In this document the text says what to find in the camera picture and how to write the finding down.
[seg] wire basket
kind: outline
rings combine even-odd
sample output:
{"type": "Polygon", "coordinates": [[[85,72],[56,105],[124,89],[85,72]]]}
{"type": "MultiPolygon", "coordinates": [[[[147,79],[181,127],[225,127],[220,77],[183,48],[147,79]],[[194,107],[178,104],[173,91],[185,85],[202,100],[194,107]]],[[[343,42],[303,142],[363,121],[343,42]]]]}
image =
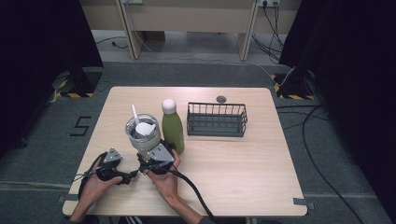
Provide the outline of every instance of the wire basket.
{"type": "Polygon", "coordinates": [[[243,137],[248,123],[242,104],[189,103],[187,134],[243,137]]]}

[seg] gray carpet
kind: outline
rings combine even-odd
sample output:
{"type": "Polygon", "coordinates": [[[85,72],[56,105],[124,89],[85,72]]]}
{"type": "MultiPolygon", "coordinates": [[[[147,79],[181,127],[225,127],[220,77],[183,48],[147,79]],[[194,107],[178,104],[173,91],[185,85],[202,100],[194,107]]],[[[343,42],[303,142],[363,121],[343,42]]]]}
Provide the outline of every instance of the gray carpet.
{"type": "MultiPolygon", "coordinates": [[[[270,74],[287,73],[289,68],[265,67],[270,74]]],[[[27,136],[28,146],[9,150],[0,160],[0,222],[57,223],[63,216],[58,199],[68,192],[84,150],[113,86],[193,86],[268,88],[276,106],[318,105],[320,101],[278,99],[272,81],[254,65],[187,63],[105,63],[104,74],[92,98],[58,98],[46,107],[27,136]],[[89,126],[84,133],[76,129],[89,126]]],[[[359,223],[315,170],[304,148],[302,122],[312,107],[279,108],[279,118],[290,148],[305,198],[315,205],[304,217],[257,218],[283,223],[359,223]]],[[[347,148],[334,122],[322,107],[317,118],[305,125],[305,139],[316,165],[343,195],[364,223],[390,223],[378,199],[347,148]]]]}

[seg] right hand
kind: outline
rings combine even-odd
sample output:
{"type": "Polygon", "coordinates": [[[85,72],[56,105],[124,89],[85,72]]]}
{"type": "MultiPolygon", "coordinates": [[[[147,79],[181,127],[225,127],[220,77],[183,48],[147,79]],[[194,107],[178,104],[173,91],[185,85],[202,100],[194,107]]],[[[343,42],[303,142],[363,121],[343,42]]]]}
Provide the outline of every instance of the right hand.
{"type": "MultiPolygon", "coordinates": [[[[177,167],[180,165],[181,160],[174,149],[172,150],[172,154],[175,158],[175,161],[173,166],[170,168],[170,170],[175,171],[177,167]]],[[[173,200],[179,199],[177,193],[177,180],[178,180],[177,176],[169,172],[166,173],[165,175],[155,175],[149,170],[145,170],[144,172],[152,180],[152,183],[155,185],[158,192],[167,203],[170,204],[173,200]]]]}

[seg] light wood tabletop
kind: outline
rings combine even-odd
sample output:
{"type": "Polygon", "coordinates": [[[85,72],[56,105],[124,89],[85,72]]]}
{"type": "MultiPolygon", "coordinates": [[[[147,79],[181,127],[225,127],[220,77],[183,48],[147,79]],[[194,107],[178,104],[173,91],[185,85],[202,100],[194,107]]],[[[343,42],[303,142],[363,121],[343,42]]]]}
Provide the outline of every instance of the light wood tabletop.
{"type": "MultiPolygon", "coordinates": [[[[179,171],[200,190],[206,205],[218,217],[298,217],[306,206],[271,92],[264,88],[114,87],[106,99],[77,174],[89,169],[94,159],[114,147],[123,159],[122,172],[139,166],[137,150],[125,133],[125,124],[138,114],[150,114],[162,122],[162,101],[177,102],[185,138],[179,171]],[[243,137],[187,135],[188,102],[245,104],[247,128],[243,137]]],[[[180,196],[206,216],[192,188],[179,180],[180,196]]],[[[78,194],[80,182],[69,194],[78,194]]],[[[71,215],[77,201],[66,201],[64,213],[71,215]]],[[[177,216],[155,189],[139,174],[130,185],[114,186],[89,211],[102,216],[177,216]]]]}

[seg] yellow black tape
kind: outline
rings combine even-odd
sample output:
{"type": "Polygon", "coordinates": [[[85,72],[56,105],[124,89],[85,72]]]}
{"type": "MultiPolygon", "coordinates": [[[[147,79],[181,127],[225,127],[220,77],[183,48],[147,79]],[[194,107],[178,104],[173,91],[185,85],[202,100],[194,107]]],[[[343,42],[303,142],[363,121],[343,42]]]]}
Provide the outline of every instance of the yellow black tape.
{"type": "Polygon", "coordinates": [[[59,96],[62,97],[70,97],[70,98],[79,98],[79,97],[92,97],[93,93],[75,93],[75,92],[60,92],[59,96]]]}
{"type": "MultiPolygon", "coordinates": [[[[273,81],[275,81],[276,75],[271,75],[271,78],[273,81]]],[[[300,94],[299,92],[296,92],[295,94],[285,94],[283,92],[282,86],[278,86],[279,83],[276,83],[274,86],[275,92],[277,97],[281,99],[292,99],[292,100],[314,100],[314,96],[311,94],[300,94]]]]}
{"type": "Polygon", "coordinates": [[[59,87],[60,91],[56,94],[57,97],[70,97],[70,98],[80,98],[80,97],[92,97],[93,92],[67,92],[63,91],[63,88],[66,86],[67,79],[61,83],[59,87]]]}

